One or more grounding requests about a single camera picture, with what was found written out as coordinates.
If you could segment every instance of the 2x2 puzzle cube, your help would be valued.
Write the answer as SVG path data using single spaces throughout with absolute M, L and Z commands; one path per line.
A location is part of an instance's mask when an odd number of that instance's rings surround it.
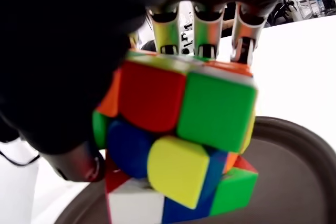
M 122 127 L 115 137 L 111 134 L 109 149 L 130 176 L 144 177 L 148 172 L 151 185 L 165 196 L 165 219 L 172 202 L 192 211 L 188 218 L 211 215 L 209 205 L 221 199 L 217 192 L 223 170 L 229 172 L 248 144 L 255 86 L 244 73 L 248 71 L 217 65 L 133 55 L 121 68 L 119 90 L 114 92 L 118 96 L 113 98 L 117 97 L 118 114 L 137 134 Z M 144 133 L 162 137 L 153 144 Z M 127 150 L 133 147 L 134 152 Z

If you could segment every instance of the orange cube tile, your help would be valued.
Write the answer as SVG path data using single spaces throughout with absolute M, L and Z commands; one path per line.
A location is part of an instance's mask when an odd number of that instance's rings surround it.
M 106 93 L 105 97 L 101 101 L 97 110 L 108 117 L 115 117 L 118 114 L 118 96 L 119 96 L 119 86 L 120 86 L 120 76 L 121 70 L 117 69 L 113 75 L 113 82 L 110 89 Z
M 220 62 L 220 61 L 213 60 L 213 61 L 208 61 L 204 63 L 204 65 L 213 67 L 213 68 L 223 69 L 223 70 L 233 72 L 233 73 L 240 73 L 245 76 L 250 76 L 250 77 L 253 76 L 249 71 L 249 66 L 246 64 L 235 63 L 235 62 L 226 63 L 226 62 Z

